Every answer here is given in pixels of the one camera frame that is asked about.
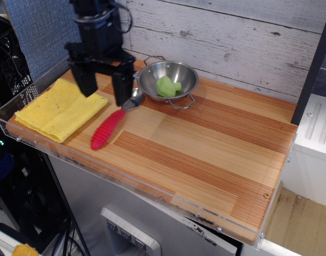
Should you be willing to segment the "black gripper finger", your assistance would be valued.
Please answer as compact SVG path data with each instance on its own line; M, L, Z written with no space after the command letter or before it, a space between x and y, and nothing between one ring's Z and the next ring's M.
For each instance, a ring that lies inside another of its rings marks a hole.
M98 87L93 71L84 65L71 65L71 71L84 96L89 97L97 91Z
M112 73L112 84L117 106L122 106L132 95L134 70L116 70Z

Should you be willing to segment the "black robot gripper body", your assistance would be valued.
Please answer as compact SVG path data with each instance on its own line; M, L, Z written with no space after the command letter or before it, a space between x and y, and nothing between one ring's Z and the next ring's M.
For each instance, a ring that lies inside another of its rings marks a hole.
M74 74L133 74L135 57L122 49L120 16L74 16L81 41L67 43L69 65Z

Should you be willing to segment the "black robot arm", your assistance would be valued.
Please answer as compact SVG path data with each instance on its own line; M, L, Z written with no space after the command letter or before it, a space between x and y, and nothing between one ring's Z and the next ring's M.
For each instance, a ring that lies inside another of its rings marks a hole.
M81 41L67 43L68 63L80 91L89 97L98 89L96 74L111 76L116 104L132 95L135 57L123 50L120 10L115 1L71 1Z

